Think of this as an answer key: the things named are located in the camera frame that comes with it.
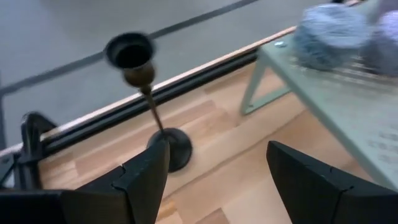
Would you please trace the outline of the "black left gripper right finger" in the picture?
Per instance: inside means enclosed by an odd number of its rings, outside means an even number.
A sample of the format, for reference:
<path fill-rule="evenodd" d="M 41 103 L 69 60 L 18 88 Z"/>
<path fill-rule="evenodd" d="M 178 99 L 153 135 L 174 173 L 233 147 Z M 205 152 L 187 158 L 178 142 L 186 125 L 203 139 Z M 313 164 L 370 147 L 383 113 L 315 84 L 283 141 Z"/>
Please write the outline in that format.
<path fill-rule="evenodd" d="M 398 192 L 277 141 L 266 159 L 293 224 L 398 224 Z"/>

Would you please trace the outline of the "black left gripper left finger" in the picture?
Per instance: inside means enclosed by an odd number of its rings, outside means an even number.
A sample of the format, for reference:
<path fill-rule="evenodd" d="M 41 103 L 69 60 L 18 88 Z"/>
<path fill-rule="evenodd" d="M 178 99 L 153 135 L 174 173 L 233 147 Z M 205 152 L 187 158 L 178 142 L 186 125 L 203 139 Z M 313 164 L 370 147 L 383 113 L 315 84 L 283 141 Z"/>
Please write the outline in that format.
<path fill-rule="evenodd" d="M 0 192 L 0 224 L 154 224 L 169 157 L 161 140 L 76 190 Z"/>

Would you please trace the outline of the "black metal taper candlestick holder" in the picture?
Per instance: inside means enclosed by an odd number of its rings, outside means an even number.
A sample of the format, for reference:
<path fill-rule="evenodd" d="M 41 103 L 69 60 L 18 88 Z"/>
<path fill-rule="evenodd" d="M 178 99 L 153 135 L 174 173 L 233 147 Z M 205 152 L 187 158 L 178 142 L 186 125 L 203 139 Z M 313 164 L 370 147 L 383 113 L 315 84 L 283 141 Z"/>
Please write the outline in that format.
<path fill-rule="evenodd" d="M 193 146 L 190 137 L 181 129 L 165 128 L 162 124 L 157 105 L 152 95 L 152 83 L 155 80 L 155 66 L 152 63 L 155 45 L 152 39 L 143 32 L 127 32 L 113 37 L 104 48 L 108 63 L 121 71 L 124 81 L 137 88 L 146 99 L 154 117 L 158 131 L 154 133 L 147 145 L 161 139 L 170 144 L 169 172 L 183 169 L 190 161 Z"/>

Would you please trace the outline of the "white floral ceramic candle holder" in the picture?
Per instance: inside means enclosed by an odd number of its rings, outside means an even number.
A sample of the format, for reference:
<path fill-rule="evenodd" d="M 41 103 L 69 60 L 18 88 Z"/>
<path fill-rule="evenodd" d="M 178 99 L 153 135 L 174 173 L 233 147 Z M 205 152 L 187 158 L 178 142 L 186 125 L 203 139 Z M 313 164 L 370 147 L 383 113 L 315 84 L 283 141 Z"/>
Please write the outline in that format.
<path fill-rule="evenodd" d="M 317 70 L 332 70 L 356 55 L 371 35 L 366 18 L 344 4 L 328 3 L 303 11 L 294 36 L 298 62 Z"/>

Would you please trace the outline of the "purple floral ceramic candle holder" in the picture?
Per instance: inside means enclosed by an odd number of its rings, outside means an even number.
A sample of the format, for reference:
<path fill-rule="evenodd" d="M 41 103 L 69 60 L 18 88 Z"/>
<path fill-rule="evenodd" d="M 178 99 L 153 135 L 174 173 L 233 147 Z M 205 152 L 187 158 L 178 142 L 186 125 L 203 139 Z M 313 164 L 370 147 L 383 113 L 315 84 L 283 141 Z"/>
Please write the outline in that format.
<path fill-rule="evenodd" d="M 361 56 L 375 74 L 398 78 L 398 10 L 379 18 Z"/>

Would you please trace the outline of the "green perforated metal shelf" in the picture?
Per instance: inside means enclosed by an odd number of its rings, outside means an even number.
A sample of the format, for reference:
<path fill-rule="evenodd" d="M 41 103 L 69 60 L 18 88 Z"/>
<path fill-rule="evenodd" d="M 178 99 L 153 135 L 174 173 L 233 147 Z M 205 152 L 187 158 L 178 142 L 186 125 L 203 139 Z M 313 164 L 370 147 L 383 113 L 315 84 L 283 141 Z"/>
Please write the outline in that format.
<path fill-rule="evenodd" d="M 370 38 L 379 1 L 347 5 L 366 18 Z M 398 192 L 398 78 L 375 74 L 365 66 L 361 51 L 366 44 L 332 70 L 303 66 L 293 49 L 295 30 L 259 47 L 255 72 L 242 102 L 243 113 L 259 107 L 251 98 L 263 71 L 270 67 L 285 87 L 267 95 L 263 105 L 284 93 L 295 93 L 378 184 Z"/>

